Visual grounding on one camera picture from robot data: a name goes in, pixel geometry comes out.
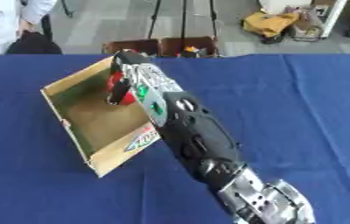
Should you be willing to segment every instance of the red object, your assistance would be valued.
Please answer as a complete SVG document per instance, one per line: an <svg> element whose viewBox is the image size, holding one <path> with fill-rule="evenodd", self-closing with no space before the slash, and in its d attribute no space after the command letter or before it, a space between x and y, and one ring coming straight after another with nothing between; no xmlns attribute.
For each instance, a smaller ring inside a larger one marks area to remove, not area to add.
<svg viewBox="0 0 350 224"><path fill-rule="evenodd" d="M123 73L118 71L114 73L111 77L109 77L108 82L107 82L107 90L109 92L112 91L115 83L117 83L123 76ZM120 105L130 105L131 103L135 102L136 100L134 99L133 94L129 91L121 100L119 103Z"/></svg>

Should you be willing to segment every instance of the silver metal part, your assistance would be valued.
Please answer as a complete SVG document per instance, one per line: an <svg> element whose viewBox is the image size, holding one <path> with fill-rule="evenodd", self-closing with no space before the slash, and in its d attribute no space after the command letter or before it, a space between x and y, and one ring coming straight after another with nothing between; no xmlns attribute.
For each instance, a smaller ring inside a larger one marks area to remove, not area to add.
<svg viewBox="0 0 350 224"><path fill-rule="evenodd" d="M182 88L175 80L168 78L157 66L146 63L136 65L122 65L124 78L129 79L131 93L143 106L150 120L158 127L163 127L167 121L166 103L163 99L165 92L181 92ZM147 93L143 99L138 97L138 89L146 88Z"/></svg>
<svg viewBox="0 0 350 224"><path fill-rule="evenodd" d="M315 223L312 206L305 196L283 180L265 185L248 167L224 186L218 196L235 214L236 223Z"/></svg>

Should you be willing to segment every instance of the white lab coat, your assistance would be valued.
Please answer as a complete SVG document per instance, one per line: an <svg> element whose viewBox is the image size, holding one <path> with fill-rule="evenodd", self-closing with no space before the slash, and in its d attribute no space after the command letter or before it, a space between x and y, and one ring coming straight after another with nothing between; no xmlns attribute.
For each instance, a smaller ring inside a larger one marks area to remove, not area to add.
<svg viewBox="0 0 350 224"><path fill-rule="evenodd" d="M17 40L19 18L37 24L55 5L57 0L29 0L21 8L20 0L0 0L0 54Z"/></svg>

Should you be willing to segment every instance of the sleeve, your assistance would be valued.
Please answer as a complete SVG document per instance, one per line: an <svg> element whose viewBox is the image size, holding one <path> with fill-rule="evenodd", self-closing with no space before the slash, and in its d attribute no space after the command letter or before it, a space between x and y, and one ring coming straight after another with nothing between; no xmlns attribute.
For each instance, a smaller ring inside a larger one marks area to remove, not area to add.
<svg viewBox="0 0 350 224"><path fill-rule="evenodd" d="M57 0L29 0L21 11L21 17L34 25L38 24L56 3Z"/></svg>

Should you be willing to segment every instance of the table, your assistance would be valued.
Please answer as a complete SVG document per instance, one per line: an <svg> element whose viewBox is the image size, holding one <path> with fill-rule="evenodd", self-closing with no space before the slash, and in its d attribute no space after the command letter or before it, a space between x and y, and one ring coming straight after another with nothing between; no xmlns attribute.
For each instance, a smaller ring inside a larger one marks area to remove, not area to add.
<svg viewBox="0 0 350 224"><path fill-rule="evenodd" d="M98 179L39 89L106 56L0 56L0 223L231 223L162 142ZM292 183L320 224L350 224L350 55L160 59L241 141L261 177Z"/></svg>

